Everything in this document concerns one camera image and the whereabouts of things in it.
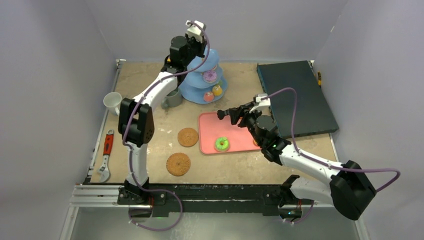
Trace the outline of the pink cupcake with cream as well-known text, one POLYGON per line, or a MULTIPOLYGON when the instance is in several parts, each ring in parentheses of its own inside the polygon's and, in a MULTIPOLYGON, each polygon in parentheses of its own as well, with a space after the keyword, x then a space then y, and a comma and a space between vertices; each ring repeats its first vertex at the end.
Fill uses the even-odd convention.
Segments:
POLYGON ((215 99, 215 95, 213 94, 213 92, 212 92, 212 91, 207 91, 207 92, 205 92, 205 93, 204 93, 204 95, 203 95, 203 100, 204 100, 206 103, 213 102, 213 101, 214 101, 214 99, 215 99))

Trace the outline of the yellow cupcake with cream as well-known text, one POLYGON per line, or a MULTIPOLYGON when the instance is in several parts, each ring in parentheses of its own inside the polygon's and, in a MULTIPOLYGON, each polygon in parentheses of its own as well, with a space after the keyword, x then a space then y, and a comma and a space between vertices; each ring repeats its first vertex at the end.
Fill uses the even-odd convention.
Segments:
POLYGON ((212 93, 216 97, 222 95, 223 92, 224 91, 223 91, 222 87, 218 84, 212 87, 212 93))

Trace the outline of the green frosted donut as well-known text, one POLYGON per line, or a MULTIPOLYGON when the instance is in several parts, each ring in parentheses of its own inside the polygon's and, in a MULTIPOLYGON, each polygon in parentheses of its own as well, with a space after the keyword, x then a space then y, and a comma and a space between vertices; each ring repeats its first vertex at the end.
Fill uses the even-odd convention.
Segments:
POLYGON ((230 142, 227 137, 218 137, 215 140, 214 148, 218 152, 226 152, 230 148, 230 142))

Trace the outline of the purple frosted donut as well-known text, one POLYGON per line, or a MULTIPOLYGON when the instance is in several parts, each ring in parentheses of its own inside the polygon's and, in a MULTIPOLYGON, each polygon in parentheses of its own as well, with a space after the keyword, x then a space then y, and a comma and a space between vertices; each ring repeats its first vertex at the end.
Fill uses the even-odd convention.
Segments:
POLYGON ((212 84, 217 81, 217 72, 215 70, 208 70, 202 73, 203 81, 212 84))

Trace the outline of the blue three-tier cake stand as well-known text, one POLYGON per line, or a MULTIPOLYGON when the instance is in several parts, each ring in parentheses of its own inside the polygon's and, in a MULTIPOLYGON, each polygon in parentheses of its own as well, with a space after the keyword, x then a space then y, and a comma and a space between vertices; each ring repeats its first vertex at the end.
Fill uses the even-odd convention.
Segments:
POLYGON ((201 65, 195 71, 192 71, 187 74, 183 83, 179 86, 182 97, 187 101, 206 105, 212 102, 215 102, 221 99, 224 96, 224 93, 228 89, 228 82, 224 77, 223 69, 219 65, 220 57, 218 51, 211 49, 209 51, 208 58, 205 60, 205 63, 201 65), (214 83, 206 83, 203 80, 203 72, 214 70, 217 73, 217 80, 214 83), (223 93, 220 96, 215 96, 212 102, 205 102, 203 99, 204 93, 212 92, 212 88, 215 85, 220 85, 223 89, 223 93))

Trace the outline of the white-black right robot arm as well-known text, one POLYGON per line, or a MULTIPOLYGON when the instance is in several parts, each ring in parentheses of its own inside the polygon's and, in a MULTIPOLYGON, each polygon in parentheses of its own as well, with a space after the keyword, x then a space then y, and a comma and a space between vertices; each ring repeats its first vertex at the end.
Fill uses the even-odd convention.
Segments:
POLYGON ((315 200, 335 207, 344 217, 358 220, 377 191, 359 164, 340 163, 318 157, 295 147, 294 142, 279 136, 273 118, 261 111, 251 111, 253 103, 218 110, 217 117, 230 118, 231 125, 247 128, 264 157, 280 166, 299 170, 315 178, 289 177, 281 186, 280 196, 288 204, 298 199, 315 200))

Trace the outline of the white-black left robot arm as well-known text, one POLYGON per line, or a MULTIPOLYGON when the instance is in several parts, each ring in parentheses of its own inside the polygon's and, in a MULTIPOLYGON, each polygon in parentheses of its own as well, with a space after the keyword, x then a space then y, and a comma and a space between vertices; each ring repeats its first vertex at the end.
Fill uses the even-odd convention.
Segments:
POLYGON ((128 176, 124 191, 138 205, 146 203, 150 190, 147 173, 147 147, 155 132, 153 112, 162 100, 175 90, 190 71, 188 65, 196 57, 207 59, 210 52, 209 38, 197 39, 185 34, 172 38, 169 55, 156 79, 139 95, 124 98, 120 104, 118 131, 128 152, 128 176))

